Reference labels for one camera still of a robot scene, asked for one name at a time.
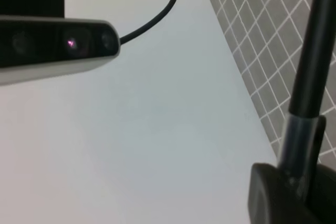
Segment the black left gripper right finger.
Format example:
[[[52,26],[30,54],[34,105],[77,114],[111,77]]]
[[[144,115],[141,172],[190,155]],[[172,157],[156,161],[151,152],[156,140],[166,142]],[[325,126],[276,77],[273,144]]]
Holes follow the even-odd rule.
[[[308,207],[321,223],[335,224],[335,170],[318,164],[326,123],[325,116],[318,117],[310,162],[312,173]]]

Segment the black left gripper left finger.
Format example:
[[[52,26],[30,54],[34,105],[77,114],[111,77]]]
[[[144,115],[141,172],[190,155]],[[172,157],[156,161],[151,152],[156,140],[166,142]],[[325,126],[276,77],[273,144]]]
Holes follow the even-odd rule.
[[[307,223],[303,206],[269,164],[256,163],[251,168],[248,212],[251,223]]]

